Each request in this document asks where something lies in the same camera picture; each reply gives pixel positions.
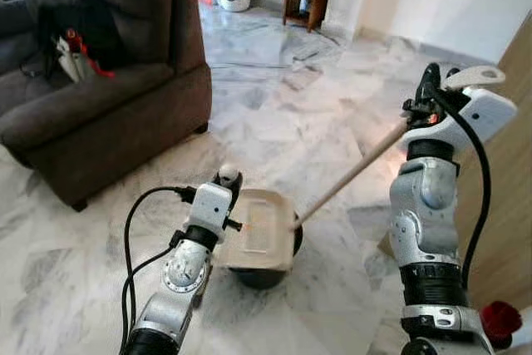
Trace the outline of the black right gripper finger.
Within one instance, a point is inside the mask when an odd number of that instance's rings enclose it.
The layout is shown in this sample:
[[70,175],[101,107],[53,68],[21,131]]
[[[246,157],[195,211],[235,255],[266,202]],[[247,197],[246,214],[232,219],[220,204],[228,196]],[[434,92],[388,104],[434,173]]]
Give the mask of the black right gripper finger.
[[440,65],[436,62],[430,62],[426,65],[421,75],[421,81],[418,84],[418,103],[429,104],[434,100],[434,93],[440,89],[441,75]]

